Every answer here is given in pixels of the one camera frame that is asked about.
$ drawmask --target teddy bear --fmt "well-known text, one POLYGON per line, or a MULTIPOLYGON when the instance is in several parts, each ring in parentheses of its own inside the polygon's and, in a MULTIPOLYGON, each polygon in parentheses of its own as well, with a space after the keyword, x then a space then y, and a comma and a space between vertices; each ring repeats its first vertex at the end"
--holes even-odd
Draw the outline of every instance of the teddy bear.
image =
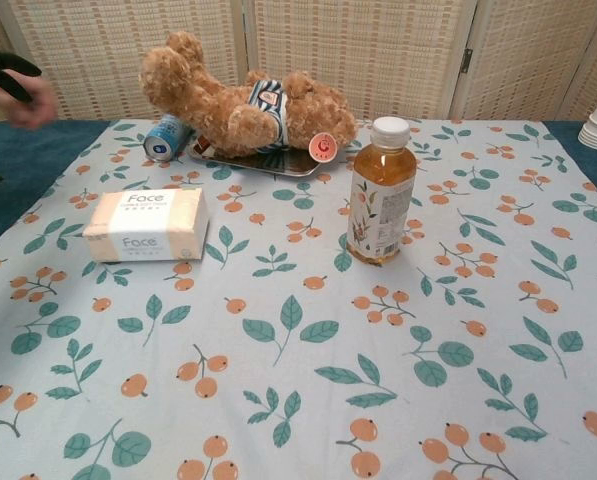
POLYGON ((321 132, 341 149, 357 132, 346 98, 306 72, 292 72, 280 83, 250 71, 246 85, 223 85, 207 70, 200 41, 187 32, 170 34, 167 46, 146 54, 140 82, 154 106, 200 131, 226 158, 307 150, 321 132))

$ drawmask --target can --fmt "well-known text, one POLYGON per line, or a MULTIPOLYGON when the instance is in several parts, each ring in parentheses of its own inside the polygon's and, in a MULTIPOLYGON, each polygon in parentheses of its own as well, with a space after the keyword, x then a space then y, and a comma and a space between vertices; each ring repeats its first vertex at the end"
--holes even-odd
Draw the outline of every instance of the can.
POLYGON ((178 118, 165 114, 145 137, 145 153, 157 162, 168 162, 184 146, 191 131, 178 118))

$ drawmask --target silver tray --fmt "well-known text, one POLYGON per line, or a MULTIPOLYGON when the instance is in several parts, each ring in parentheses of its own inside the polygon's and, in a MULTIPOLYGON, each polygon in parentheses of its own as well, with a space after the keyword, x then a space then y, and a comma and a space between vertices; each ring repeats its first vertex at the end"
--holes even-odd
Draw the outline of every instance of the silver tray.
POLYGON ((296 149, 279 150, 269 154, 258 153, 248 157, 225 158, 217 155, 214 148, 203 143, 201 138, 194 137, 190 139, 185 152, 196 160, 223 163, 289 177, 306 177, 320 166, 320 163, 311 158, 306 150, 296 149))

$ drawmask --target hand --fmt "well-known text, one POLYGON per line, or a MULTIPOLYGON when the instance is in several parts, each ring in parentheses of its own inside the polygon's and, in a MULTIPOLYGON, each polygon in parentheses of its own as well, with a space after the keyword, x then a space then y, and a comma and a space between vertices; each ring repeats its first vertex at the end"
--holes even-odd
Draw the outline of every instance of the hand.
POLYGON ((3 106, 7 119, 15 127, 35 130, 56 118, 56 97, 47 80, 42 77, 27 77, 13 70, 5 70, 25 90, 33 101, 22 103, 12 97, 3 106))

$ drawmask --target floral tablecloth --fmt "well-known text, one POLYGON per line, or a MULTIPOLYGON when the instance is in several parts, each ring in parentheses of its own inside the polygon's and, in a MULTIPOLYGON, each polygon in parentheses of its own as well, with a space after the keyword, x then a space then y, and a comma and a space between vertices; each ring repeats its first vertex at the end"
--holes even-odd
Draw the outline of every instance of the floral tablecloth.
POLYGON ((376 268, 344 248, 366 126, 292 180, 112 124, 0 238, 0 479, 596 479, 594 185, 539 123, 411 125, 376 268), (203 188, 202 261, 92 262, 100 194, 162 187, 203 188))

